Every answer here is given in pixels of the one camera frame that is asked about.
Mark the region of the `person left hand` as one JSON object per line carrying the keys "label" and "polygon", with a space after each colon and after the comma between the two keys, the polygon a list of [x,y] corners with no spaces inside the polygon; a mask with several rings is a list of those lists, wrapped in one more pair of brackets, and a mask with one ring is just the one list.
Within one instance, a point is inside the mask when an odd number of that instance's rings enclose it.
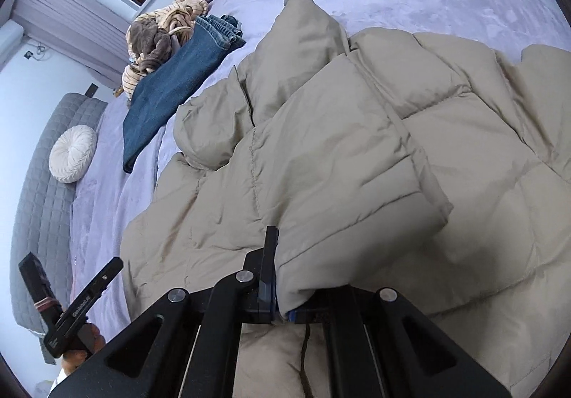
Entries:
{"label": "person left hand", "polygon": [[[93,353],[98,353],[106,346],[106,339],[102,336],[99,327],[94,323],[88,323],[93,343]],[[69,351],[63,354],[62,369],[67,376],[76,371],[77,368],[87,359],[87,353],[83,350]]]}

